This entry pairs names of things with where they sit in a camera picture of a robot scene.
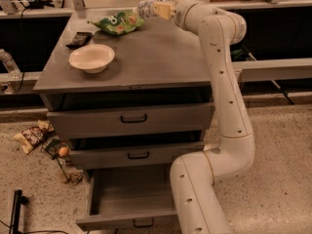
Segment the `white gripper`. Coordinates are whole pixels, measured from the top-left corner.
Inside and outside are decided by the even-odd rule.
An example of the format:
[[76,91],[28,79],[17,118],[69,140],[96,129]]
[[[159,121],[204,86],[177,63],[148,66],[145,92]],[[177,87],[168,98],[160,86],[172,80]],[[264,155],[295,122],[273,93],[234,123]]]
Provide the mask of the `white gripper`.
[[197,33],[206,5],[198,0],[175,0],[175,3],[154,2],[152,8],[154,13],[162,19],[170,20],[174,17],[178,27]]

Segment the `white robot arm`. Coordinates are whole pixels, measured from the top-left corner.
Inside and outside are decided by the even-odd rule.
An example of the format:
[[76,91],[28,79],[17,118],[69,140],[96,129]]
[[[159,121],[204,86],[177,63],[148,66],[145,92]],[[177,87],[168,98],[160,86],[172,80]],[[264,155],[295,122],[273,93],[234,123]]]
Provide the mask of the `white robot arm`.
[[211,79],[219,143],[176,158],[170,181],[182,234],[233,234],[213,185],[254,161],[254,131],[233,69],[230,46],[247,31],[234,13],[196,0],[154,2],[152,12],[198,36]]

